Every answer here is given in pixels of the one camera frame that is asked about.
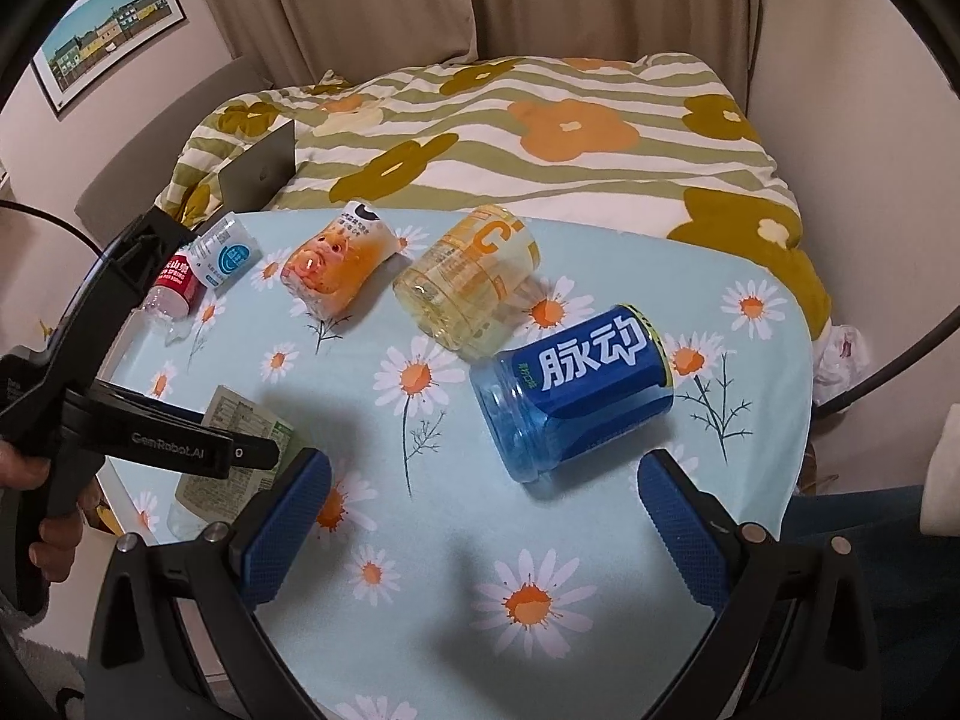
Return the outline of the person's left hand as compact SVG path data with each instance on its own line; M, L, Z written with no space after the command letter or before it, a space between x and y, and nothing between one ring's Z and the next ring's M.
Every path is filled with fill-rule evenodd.
M2 442L2 488L29 491L41 486L49 474L49 462L18 454ZM29 546L29 559L50 583L65 582L75 562L76 548L82 543L86 517L101 502L101 491L92 479L78 494L73 509L61 517L46 518L39 525L39 538Z

